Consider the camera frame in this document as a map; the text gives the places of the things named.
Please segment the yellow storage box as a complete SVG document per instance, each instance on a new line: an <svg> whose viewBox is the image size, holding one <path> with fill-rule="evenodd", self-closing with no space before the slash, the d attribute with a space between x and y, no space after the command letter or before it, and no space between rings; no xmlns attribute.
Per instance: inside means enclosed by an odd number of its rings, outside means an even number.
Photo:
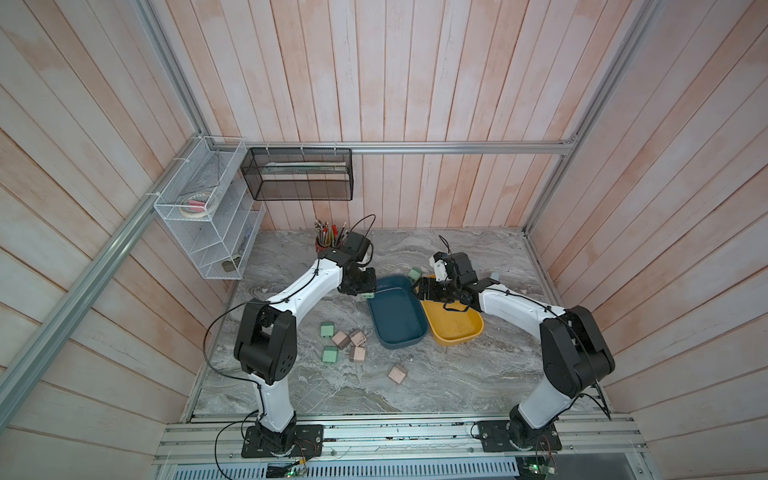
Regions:
<svg viewBox="0 0 768 480"><path fill-rule="evenodd" d="M422 277L416 287L434 340L441 346L450 347L469 342L484 331L481 314L460 302L445 306L432 290L437 287L433 276Z"/></svg>

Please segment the teal storage box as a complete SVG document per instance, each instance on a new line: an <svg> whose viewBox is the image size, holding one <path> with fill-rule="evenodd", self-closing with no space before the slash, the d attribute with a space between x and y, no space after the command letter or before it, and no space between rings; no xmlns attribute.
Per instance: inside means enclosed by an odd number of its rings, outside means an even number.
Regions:
<svg viewBox="0 0 768 480"><path fill-rule="evenodd" d="M418 344L427 334L428 321L410 279L391 275L377 279L368 300L376 335L384 348L396 350Z"/></svg>

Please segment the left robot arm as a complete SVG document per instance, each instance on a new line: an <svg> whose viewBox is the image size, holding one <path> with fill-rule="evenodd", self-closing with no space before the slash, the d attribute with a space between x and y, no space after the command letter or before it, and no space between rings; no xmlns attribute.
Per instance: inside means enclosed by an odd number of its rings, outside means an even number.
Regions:
<svg viewBox="0 0 768 480"><path fill-rule="evenodd" d="M370 250L324 250L284 290L245 305L233 355L247 379L256 384L259 423L267 430L282 433L295 421L286 377L298 357L298 326L304 317L332 291L349 296L375 292L375 269L368 265Z"/></svg>

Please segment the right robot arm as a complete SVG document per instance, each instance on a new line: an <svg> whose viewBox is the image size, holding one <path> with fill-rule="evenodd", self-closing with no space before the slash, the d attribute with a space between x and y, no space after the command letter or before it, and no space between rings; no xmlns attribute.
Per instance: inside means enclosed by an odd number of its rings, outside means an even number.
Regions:
<svg viewBox="0 0 768 480"><path fill-rule="evenodd" d="M495 279L460 285L435 278L414 287L421 300L498 317L526 331L541 346L543 377L509 415L508 435L520 449L533 446L584 391L615 370L614 357L590 310L564 308L517 293Z"/></svg>

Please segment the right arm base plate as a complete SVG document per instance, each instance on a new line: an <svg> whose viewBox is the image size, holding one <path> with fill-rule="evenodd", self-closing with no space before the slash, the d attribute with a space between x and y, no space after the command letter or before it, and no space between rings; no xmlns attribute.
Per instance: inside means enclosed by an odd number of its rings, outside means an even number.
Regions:
<svg viewBox="0 0 768 480"><path fill-rule="evenodd" d="M513 451L555 452L562 449L560 436L553 423L531 429L524 421L485 420L474 425L474 437L486 453Z"/></svg>

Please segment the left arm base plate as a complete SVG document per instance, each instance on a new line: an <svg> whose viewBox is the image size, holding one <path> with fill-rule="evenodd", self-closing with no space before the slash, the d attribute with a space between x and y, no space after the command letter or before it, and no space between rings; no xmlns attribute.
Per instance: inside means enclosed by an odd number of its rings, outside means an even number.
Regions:
<svg viewBox="0 0 768 480"><path fill-rule="evenodd" d="M282 433L260 424L246 430L241 450L243 458L302 457L307 460L322 454L324 426L289 424Z"/></svg>

